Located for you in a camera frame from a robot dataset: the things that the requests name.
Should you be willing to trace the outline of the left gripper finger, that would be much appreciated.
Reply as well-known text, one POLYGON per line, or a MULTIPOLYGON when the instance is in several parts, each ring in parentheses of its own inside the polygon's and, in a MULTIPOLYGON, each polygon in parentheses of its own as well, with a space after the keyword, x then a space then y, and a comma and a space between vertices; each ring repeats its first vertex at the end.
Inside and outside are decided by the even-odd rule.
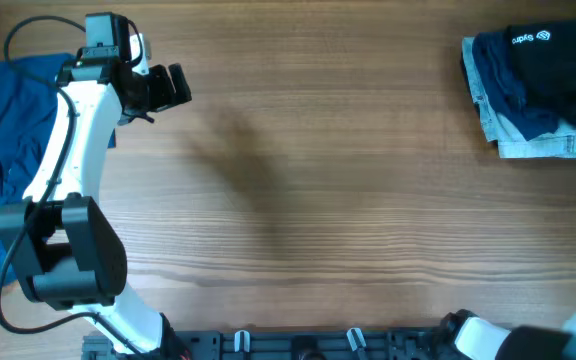
POLYGON ((174 86, 173 105, 181 105, 192 100, 192 93, 179 63, 168 67, 170 79, 174 86))
POLYGON ((152 59, 149 40, 142 34, 134 34, 130 37, 132 61, 138 60, 132 66, 132 71, 139 75, 149 74, 149 61, 152 59))

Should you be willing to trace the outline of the black t-shirt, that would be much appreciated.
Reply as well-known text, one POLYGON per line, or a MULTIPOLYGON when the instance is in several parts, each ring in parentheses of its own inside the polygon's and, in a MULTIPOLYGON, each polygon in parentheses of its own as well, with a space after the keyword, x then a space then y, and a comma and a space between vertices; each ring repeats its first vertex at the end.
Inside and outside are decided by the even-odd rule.
POLYGON ((510 25, 505 36, 528 101, 576 126, 576 19, 510 25))

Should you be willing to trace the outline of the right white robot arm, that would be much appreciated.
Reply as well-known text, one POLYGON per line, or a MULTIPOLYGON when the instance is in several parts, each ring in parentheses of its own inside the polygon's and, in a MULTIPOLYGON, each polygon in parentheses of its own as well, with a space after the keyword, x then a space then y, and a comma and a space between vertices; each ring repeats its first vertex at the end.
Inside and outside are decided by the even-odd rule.
POLYGON ((506 329, 464 309, 448 314, 435 345, 473 360, 576 360, 576 311, 561 329, 506 329))

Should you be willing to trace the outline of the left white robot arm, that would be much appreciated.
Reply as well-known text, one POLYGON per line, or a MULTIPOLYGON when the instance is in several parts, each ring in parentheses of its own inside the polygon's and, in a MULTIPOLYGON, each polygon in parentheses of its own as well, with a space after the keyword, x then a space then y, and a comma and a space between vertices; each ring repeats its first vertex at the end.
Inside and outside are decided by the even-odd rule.
POLYGON ((126 359, 188 359, 166 316, 127 279, 125 247, 98 204, 114 130, 190 98, 179 65, 148 63, 133 24, 92 30, 53 86, 57 117, 46 152, 19 202, 0 210, 5 269, 26 298, 85 319, 126 359))

